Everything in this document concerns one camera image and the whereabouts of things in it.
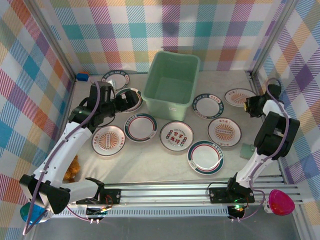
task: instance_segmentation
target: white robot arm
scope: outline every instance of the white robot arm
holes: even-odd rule
[[[108,91],[110,93],[111,86],[105,87],[106,88],[102,89],[101,92],[104,93]],[[115,98],[113,103],[110,102],[110,98],[107,101],[101,101],[99,111],[93,119],[85,127],[79,128],[75,131],[74,134],[68,138],[68,141],[58,149],[45,171],[43,179],[41,180],[39,192],[35,201],[37,205],[54,214],[59,214],[69,203],[83,199],[92,198],[97,203],[106,203],[106,199],[104,197],[100,197],[101,189],[104,188],[103,182],[90,177],[81,182],[68,184],[63,184],[62,180],[77,152],[90,138],[96,127],[103,122],[104,117],[114,116],[116,112],[122,112],[129,109],[138,102],[138,97],[133,94],[135,94],[135,92],[130,92],[126,98]],[[94,99],[94,95],[92,96],[91,91],[89,99],[84,101],[87,102],[87,107],[83,107],[82,102],[79,107],[73,110],[69,118],[70,123],[66,125],[65,131],[55,148],[64,140],[64,137],[68,133],[74,130],[79,123],[83,121],[83,114],[87,116],[90,113],[90,108],[92,107],[93,102],[95,102],[94,100],[90,100],[90,98]],[[289,152],[293,139],[298,131],[300,122],[295,119],[290,119],[290,128],[283,147],[277,155],[265,161],[265,159],[268,156],[271,156],[281,145],[280,142],[283,139],[282,134],[286,126],[286,120],[278,104],[268,98],[267,94],[247,98],[245,104],[245,110],[250,113],[251,117],[260,117],[262,114],[266,115],[266,119],[254,141],[254,146],[256,147],[255,152],[247,165],[241,171],[236,173],[234,177],[230,178],[227,188],[210,188],[210,193],[213,193],[212,195],[214,196],[210,198],[211,203],[233,203],[235,200],[238,201],[239,199],[242,199],[245,203],[254,202],[254,194],[251,190],[250,183],[254,182],[263,169],[273,160],[277,160],[279,157],[284,157]],[[44,171],[44,165],[48,158],[37,170],[34,171],[32,176],[23,175],[20,179],[20,185],[24,194],[29,199],[32,198],[35,185]]]

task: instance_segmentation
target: plate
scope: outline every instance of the plate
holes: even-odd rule
[[[161,129],[160,141],[165,148],[180,152],[190,147],[194,141],[194,132],[186,123],[172,121]]]
[[[113,89],[118,91],[128,85],[130,77],[125,71],[115,70],[103,75],[101,81],[110,83]]]
[[[93,150],[102,156],[112,156],[118,153],[125,143],[124,131],[113,125],[100,128],[92,137]]]
[[[224,98],[228,104],[243,108],[247,98],[254,96],[256,96],[256,94],[253,91],[244,88],[235,88],[227,91]]]
[[[188,150],[188,162],[199,174],[217,173],[224,165],[224,154],[221,148],[212,141],[198,141]]]
[[[213,94],[204,93],[197,96],[192,103],[195,113],[203,119],[215,119],[224,111],[224,104]]]
[[[141,98],[141,92],[138,89],[131,88],[131,87],[122,89],[121,91],[118,91],[115,96],[117,97],[119,95],[122,95],[125,92],[127,92],[128,90],[135,91],[137,93],[137,95],[138,95],[139,101],[135,106],[133,106],[132,108],[130,108],[130,109],[126,110],[126,111],[123,111],[123,113],[132,113],[132,112],[138,110],[142,106],[142,104],[144,103],[143,99]]]
[[[124,133],[128,139],[142,143],[152,139],[157,132],[157,122],[153,116],[138,113],[128,118],[124,124]]]
[[[235,121],[219,117],[210,122],[208,135],[211,141],[221,147],[233,147],[241,139],[241,129]]]

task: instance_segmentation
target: white table surface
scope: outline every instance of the white table surface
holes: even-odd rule
[[[94,78],[100,80],[101,76],[94,76]],[[127,87],[136,88],[141,91],[144,89],[146,81],[146,74],[131,74]],[[83,98],[89,96],[90,85],[90,82],[78,81],[76,83],[71,110],[77,107]],[[90,138],[78,152],[81,170],[75,177],[75,180],[78,181],[92,177],[109,184],[233,177],[248,162],[248,160],[239,157],[242,144],[253,144],[256,134],[262,125],[260,118],[250,118],[249,114],[242,107],[231,106],[226,102],[224,99],[225,93],[234,88],[251,90],[249,80],[244,71],[203,71],[199,73],[195,97],[204,93],[218,96],[224,104],[224,111],[221,117],[234,120],[242,131],[242,138],[236,146],[221,148],[224,154],[224,164],[219,172],[212,175],[199,174],[189,166],[187,161],[188,150],[178,153],[167,150],[161,144],[159,134],[162,127],[170,121],[156,118],[158,129],[156,135],[151,140],[137,143],[127,138],[123,149],[113,156],[105,157],[95,153],[92,149],[92,139]],[[112,125],[123,129],[127,119],[137,113],[149,113],[145,102],[136,112],[118,113]],[[109,121],[110,118],[106,118],[104,123]],[[210,120],[197,116],[191,106],[187,109],[184,122],[194,132],[194,143],[200,140],[210,140],[207,134]],[[261,175],[279,174],[278,162],[274,161]]]

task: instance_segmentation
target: green plastic bin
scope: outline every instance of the green plastic bin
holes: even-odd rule
[[[195,97],[199,67],[200,59],[195,55],[159,51],[142,91],[150,114],[183,121]]]

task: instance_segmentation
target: plaid wall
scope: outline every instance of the plaid wall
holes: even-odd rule
[[[16,240],[20,177],[55,144],[71,81],[23,0],[0,7],[0,239]]]
[[[162,49],[199,56],[200,70],[249,68],[281,0],[37,2],[75,72],[104,74],[147,72]]]
[[[320,0],[298,2],[258,77],[261,83],[281,80],[286,111],[300,120],[285,172],[305,191],[306,211],[320,239]]]
[[[261,55],[261,51],[266,46],[266,43],[267,43],[267,41],[268,41],[268,39],[270,37],[270,34],[273,32],[273,30],[275,28],[276,22],[278,21],[279,17],[283,13],[283,10],[284,10],[284,7],[285,7],[287,1],[288,0],[281,0],[281,3],[279,4],[275,14],[273,15],[272,21],[271,21],[267,31],[265,32],[262,41],[259,44],[259,48],[258,48],[258,50],[256,51],[256,53],[255,53],[255,55],[253,57],[253,61],[251,62],[250,67],[248,69],[249,71],[252,71],[254,69],[254,66],[257,63],[257,60]]]

